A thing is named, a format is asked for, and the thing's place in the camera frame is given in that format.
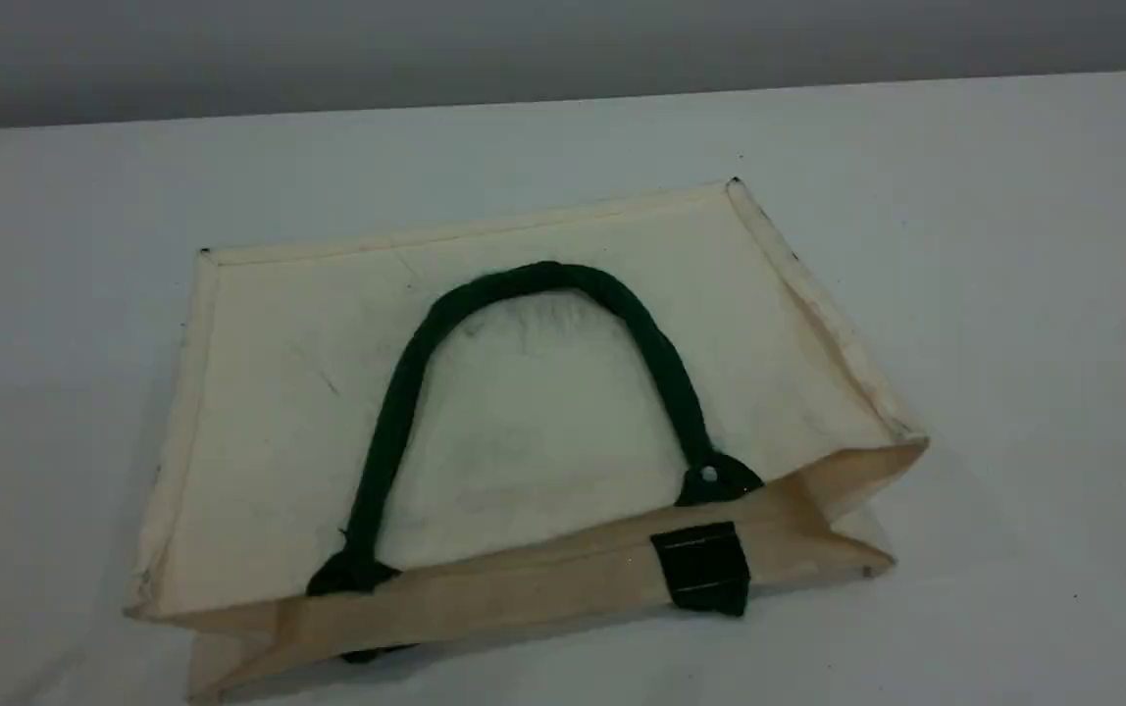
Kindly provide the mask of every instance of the green strap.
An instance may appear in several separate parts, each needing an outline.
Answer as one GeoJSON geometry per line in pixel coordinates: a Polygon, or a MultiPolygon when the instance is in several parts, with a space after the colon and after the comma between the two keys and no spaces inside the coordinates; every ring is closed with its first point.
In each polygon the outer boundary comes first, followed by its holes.
{"type": "Polygon", "coordinates": [[[388,491],[410,441],[423,374],[441,341],[464,319],[495,301],[568,289],[589,295],[600,307],[622,319],[637,345],[688,464],[676,504],[735,500],[763,485],[754,471],[712,446],[698,396],[689,384],[681,357],[628,287],[601,269],[582,265],[554,261],[524,265],[457,286],[429,309],[423,323],[406,343],[384,393],[384,404],[379,408],[367,458],[363,462],[361,482],[345,528],[345,548],[331,555],[311,578],[306,589],[309,596],[343,590],[369,593],[381,582],[400,573],[377,562],[376,539],[384,522],[388,491]]]}

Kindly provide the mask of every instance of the stain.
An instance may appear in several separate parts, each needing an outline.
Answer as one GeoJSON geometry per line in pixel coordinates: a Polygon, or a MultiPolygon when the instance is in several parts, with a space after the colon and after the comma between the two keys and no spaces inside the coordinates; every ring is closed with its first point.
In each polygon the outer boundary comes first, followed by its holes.
{"type": "Polygon", "coordinates": [[[410,278],[412,278],[412,280],[418,280],[419,272],[415,272],[414,268],[410,267],[410,262],[406,262],[406,257],[401,253],[401,250],[393,249],[393,254],[397,256],[397,261],[402,263],[403,268],[406,268],[406,272],[410,272],[410,278]]]}
{"type": "Polygon", "coordinates": [[[289,352],[293,352],[294,356],[297,356],[298,358],[302,359],[303,363],[306,363],[306,367],[311,369],[313,374],[320,376],[320,379],[323,381],[323,384],[329,385],[331,394],[334,394],[334,396],[340,397],[340,388],[331,381],[331,377],[327,375],[327,372],[323,370],[323,366],[321,366],[320,363],[315,360],[315,358],[311,357],[311,354],[306,352],[306,350],[304,350],[293,340],[288,341],[288,349],[289,352]]]}
{"type": "Polygon", "coordinates": [[[459,333],[468,338],[475,338],[477,333],[481,333],[481,330],[488,324],[488,314],[484,312],[474,313],[459,325],[459,333]]]}

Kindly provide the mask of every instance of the bag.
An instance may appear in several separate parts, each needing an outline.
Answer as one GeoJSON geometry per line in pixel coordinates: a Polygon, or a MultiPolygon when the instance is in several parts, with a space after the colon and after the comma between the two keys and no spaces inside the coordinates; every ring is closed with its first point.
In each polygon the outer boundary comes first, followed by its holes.
{"type": "Polygon", "coordinates": [[[199,632],[194,697],[584,614],[740,614],[748,586],[891,566],[864,500],[927,444],[736,179],[203,251],[127,614],[199,632]]]}

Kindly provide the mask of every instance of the white surface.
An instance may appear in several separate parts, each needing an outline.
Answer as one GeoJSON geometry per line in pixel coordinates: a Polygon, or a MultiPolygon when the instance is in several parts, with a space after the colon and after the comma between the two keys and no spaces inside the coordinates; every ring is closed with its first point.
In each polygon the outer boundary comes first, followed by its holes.
{"type": "Polygon", "coordinates": [[[935,439],[874,502],[901,566],[248,696],[1126,703],[1126,74],[0,133],[0,703],[179,698],[118,604],[196,247],[734,173],[935,439]]]}

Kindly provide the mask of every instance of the jute bag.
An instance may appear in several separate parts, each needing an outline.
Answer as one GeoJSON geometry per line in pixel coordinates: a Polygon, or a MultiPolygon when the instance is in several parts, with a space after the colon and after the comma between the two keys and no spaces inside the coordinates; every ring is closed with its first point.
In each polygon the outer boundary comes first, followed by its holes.
{"type": "Polygon", "coordinates": [[[584,614],[736,616],[748,586],[891,566],[864,500],[927,444],[736,179],[203,251],[127,614],[199,632],[194,698],[584,614]]]}

